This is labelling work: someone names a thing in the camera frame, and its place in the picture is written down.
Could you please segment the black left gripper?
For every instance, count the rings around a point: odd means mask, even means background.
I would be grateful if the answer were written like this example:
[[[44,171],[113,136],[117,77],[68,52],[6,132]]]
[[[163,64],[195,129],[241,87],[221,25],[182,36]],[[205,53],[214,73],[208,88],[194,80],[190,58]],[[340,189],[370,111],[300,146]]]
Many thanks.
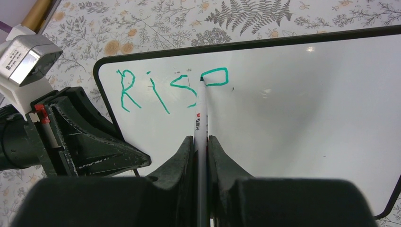
[[[20,113],[0,109],[0,169],[41,165],[48,176],[111,176],[151,158],[125,142],[81,87],[52,91]]]

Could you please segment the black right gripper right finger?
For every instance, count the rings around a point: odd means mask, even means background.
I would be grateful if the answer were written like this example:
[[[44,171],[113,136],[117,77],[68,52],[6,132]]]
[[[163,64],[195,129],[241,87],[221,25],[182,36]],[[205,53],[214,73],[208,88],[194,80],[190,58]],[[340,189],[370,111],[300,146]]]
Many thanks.
[[[208,141],[217,227],[375,227],[358,188],[339,179],[254,177]]]

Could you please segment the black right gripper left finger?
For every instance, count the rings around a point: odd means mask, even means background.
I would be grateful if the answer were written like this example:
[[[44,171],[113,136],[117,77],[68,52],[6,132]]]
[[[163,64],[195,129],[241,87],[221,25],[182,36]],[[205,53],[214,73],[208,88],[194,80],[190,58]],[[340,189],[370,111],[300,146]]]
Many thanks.
[[[28,193],[14,227],[192,227],[193,138],[145,177],[54,177]]]

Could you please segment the green marker pen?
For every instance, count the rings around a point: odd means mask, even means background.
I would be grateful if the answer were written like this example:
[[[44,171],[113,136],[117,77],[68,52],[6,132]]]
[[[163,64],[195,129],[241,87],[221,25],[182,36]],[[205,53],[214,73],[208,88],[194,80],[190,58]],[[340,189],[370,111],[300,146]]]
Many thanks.
[[[207,199],[207,145],[208,145],[208,115],[206,101],[206,84],[204,78],[200,78],[197,91],[194,151],[197,155],[197,208],[196,224],[198,227],[208,227],[210,224]]]

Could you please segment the white whiteboard black frame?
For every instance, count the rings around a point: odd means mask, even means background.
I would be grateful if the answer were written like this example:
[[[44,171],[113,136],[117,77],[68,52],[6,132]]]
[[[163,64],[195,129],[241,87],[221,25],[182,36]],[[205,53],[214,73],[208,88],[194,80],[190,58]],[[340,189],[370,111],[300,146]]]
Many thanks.
[[[254,176],[343,179],[376,218],[399,196],[401,27],[104,57],[94,78],[123,139],[160,167],[195,131]]]

